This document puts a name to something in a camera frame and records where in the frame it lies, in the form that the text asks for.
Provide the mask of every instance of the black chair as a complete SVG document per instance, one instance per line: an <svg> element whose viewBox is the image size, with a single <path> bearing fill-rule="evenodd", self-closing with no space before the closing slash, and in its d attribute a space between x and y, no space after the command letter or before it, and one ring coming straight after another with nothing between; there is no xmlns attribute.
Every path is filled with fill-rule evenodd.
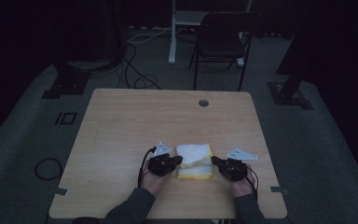
<svg viewBox="0 0 358 224"><path fill-rule="evenodd" d="M190 69L193 62L196 64L193 90L197 86L199 63L230 62L228 66L230 68L238 58L243 58L238 87L240 91L251 48L251 39L259 31L262 22L263 17L258 12L219 11L207 14L201 22L196 46L188 67ZM243 40L240 39L240 32L244 35Z"/></svg>

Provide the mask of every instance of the black stand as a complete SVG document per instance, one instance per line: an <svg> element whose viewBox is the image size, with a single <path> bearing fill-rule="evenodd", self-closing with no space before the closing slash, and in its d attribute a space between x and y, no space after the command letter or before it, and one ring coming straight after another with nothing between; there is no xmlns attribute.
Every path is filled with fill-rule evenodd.
<svg viewBox="0 0 358 224"><path fill-rule="evenodd" d="M53 65L58 75L50 90L43 93L42 99L60 99L61 95L82 95L90 73L75 71L67 62L55 62Z"/></svg>
<svg viewBox="0 0 358 224"><path fill-rule="evenodd" d="M299 89L301 79L290 76L285 83L268 82L269 91L276 105L299 105L301 109L313 110L309 100L306 100Z"/></svg>

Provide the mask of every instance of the white desk leg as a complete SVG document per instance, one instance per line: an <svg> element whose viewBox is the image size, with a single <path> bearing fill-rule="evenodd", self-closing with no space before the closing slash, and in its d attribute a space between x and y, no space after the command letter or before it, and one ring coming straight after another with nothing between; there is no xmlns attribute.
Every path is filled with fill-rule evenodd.
<svg viewBox="0 0 358 224"><path fill-rule="evenodd" d="M171 46L170 46L170 56L168 58L169 64L175 63L176 56L176 1L172 0L172 26L171 26Z"/></svg>

